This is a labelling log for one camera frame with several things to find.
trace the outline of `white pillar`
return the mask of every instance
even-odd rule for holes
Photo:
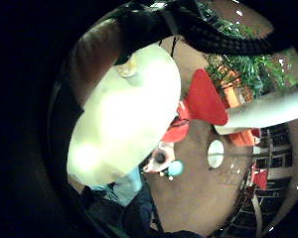
[[[215,126],[220,135],[246,128],[263,128],[298,118],[298,85],[269,93],[240,107],[230,108],[228,122]]]

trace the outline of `person's arm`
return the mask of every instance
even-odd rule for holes
[[[76,43],[63,71],[80,106],[117,61],[122,47],[121,32],[113,19],[95,24]]]

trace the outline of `dark background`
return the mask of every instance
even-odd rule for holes
[[[122,2],[0,1],[0,237],[98,237],[60,198],[42,138],[63,59],[93,22]],[[252,4],[298,45],[294,1]],[[282,4],[282,11],[272,10]],[[298,203],[267,237],[298,237]]]

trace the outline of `green plant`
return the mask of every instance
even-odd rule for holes
[[[219,20],[218,26],[219,31],[233,37],[250,38],[258,35],[258,31],[252,28],[223,19]],[[287,59],[291,57],[290,51],[284,54]],[[253,97],[259,97],[275,88],[296,84],[295,77],[285,72],[281,63],[271,55],[253,57],[207,55],[207,60],[209,67],[206,70],[219,91],[226,85],[234,86],[238,83],[237,86],[246,85]],[[286,66],[289,69],[291,63],[288,62]]]

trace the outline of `floor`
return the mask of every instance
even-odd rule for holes
[[[251,149],[238,148],[213,126],[193,121],[187,138],[176,144],[176,157],[185,164],[182,175],[169,181],[157,174],[148,176],[158,212],[166,231],[190,230],[208,235],[220,229],[233,208],[245,168],[251,163]],[[222,165],[209,170],[209,144],[221,140]]]

